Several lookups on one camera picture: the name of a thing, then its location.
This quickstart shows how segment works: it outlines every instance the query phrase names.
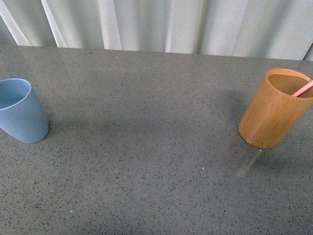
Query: blue plastic cup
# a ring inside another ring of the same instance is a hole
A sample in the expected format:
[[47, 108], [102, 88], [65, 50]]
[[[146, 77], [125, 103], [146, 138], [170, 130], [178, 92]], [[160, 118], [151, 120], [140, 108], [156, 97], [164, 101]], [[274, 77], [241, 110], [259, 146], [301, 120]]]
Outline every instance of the blue plastic cup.
[[0, 81], [0, 128], [24, 143], [35, 143], [48, 133], [45, 110], [30, 82], [20, 78]]

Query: table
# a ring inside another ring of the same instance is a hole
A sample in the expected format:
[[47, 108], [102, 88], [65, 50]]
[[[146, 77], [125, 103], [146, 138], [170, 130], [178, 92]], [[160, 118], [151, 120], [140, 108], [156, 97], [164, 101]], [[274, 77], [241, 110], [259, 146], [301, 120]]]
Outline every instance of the table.
[[313, 110], [273, 149], [238, 123], [267, 70], [313, 62], [0, 47], [47, 137], [0, 130], [0, 234], [313, 234]]

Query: granite surface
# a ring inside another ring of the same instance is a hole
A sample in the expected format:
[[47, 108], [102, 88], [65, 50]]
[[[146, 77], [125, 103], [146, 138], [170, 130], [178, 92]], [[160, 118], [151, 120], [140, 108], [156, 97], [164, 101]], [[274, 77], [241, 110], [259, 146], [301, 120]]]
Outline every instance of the granite surface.
[[313, 62], [0, 47], [50, 131], [0, 130], [0, 235], [313, 234], [313, 109], [273, 149], [238, 123], [267, 70]]

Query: wooden cup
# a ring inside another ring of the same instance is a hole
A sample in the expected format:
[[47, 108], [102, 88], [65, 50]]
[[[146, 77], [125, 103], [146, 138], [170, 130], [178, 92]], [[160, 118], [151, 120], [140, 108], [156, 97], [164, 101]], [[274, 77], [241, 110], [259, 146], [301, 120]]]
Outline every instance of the wooden cup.
[[313, 104], [313, 87], [292, 96], [310, 81], [294, 70], [269, 70], [239, 124], [241, 137], [260, 149], [276, 146]]

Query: background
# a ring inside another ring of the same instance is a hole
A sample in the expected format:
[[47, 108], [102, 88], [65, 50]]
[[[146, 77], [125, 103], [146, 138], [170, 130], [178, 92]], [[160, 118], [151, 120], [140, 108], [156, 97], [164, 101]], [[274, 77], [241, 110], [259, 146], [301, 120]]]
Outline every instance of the background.
[[313, 60], [313, 0], [0, 0], [0, 44]]

